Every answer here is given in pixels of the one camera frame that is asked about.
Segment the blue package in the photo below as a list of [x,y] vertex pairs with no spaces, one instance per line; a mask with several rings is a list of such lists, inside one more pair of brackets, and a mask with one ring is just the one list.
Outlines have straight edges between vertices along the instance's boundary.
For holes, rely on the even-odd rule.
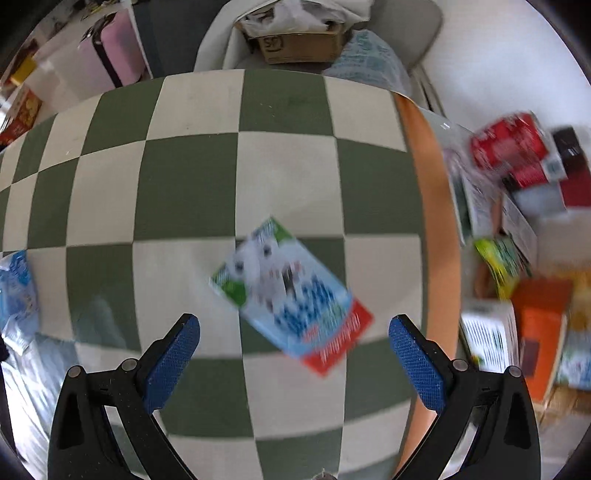
[[402,61],[384,40],[369,30],[353,33],[340,57],[322,75],[365,83],[410,96],[410,77]]
[[39,330],[39,307],[27,252],[0,260],[0,328],[4,342],[22,355]]

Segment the white square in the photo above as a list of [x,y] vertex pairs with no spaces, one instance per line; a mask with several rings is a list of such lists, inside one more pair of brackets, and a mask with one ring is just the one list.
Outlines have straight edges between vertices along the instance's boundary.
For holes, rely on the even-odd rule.
[[136,242],[133,248],[142,350],[183,313],[192,313],[201,327],[194,357],[240,357],[238,311],[209,286],[211,275],[234,251],[234,238]]
[[374,315],[361,342],[387,337],[390,320],[401,313],[421,325],[423,260],[418,235],[347,236],[345,259],[348,287]]
[[169,435],[168,441],[199,480],[262,480],[254,439],[199,439]]
[[60,113],[53,122],[39,170],[80,156],[100,95]]
[[243,363],[257,439],[293,437],[343,425],[345,359],[325,377],[283,353],[245,355]]
[[27,134],[21,135],[4,150],[2,166],[0,167],[0,191],[12,183],[14,172],[17,170],[18,157],[21,156],[22,143]]
[[238,132],[244,70],[212,70],[166,77],[148,140]]
[[120,348],[89,343],[75,343],[78,361],[87,373],[115,370],[123,360],[139,359],[139,353]]
[[67,245],[131,242],[145,142],[83,155],[72,185]]
[[36,182],[37,174],[34,173],[26,179],[13,183],[10,187],[2,238],[4,251],[23,250],[27,247],[29,218]]
[[342,235],[343,209],[334,137],[240,132],[236,235],[273,215],[295,235]]
[[40,332],[61,340],[73,340],[66,284],[66,247],[27,251],[37,287]]
[[337,138],[407,150],[391,92],[331,77],[324,81]]
[[410,400],[345,423],[339,473],[378,463],[398,452],[408,421]]

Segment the screw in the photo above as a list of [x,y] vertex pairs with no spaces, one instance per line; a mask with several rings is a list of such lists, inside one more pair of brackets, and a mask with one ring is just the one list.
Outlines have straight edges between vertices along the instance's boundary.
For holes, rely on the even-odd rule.
[[80,372],[82,372],[82,369],[78,365],[74,365],[68,370],[68,377],[76,378],[80,375]]
[[132,371],[137,366],[138,361],[135,358],[128,358],[127,360],[123,360],[123,363],[121,363],[121,368],[126,372]]
[[519,369],[519,367],[516,367],[515,365],[511,365],[509,367],[509,373],[512,377],[515,378],[519,378],[521,376],[521,370]]
[[462,360],[461,358],[456,358],[452,362],[452,365],[453,365],[453,368],[455,368],[459,372],[465,372],[466,370],[468,370],[468,362],[466,362],[465,360]]

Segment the red box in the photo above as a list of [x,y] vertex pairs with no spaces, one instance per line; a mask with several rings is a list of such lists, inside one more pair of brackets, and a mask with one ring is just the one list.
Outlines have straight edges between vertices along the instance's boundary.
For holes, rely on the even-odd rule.
[[523,112],[503,117],[474,134],[470,149],[480,169],[500,173],[539,162],[548,154],[535,116]]
[[28,87],[23,86],[10,107],[4,128],[0,132],[0,147],[7,147],[35,123],[42,101]]

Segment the red package label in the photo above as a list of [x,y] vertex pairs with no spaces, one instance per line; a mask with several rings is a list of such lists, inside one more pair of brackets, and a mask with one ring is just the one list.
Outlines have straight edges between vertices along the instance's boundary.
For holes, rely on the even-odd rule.
[[373,320],[373,315],[359,300],[354,299],[348,317],[334,338],[322,350],[306,355],[301,360],[320,375],[326,375],[347,350],[355,345]]
[[486,127],[472,137],[470,149],[476,165],[483,170],[506,171],[539,162],[548,154],[531,113],[516,113]]

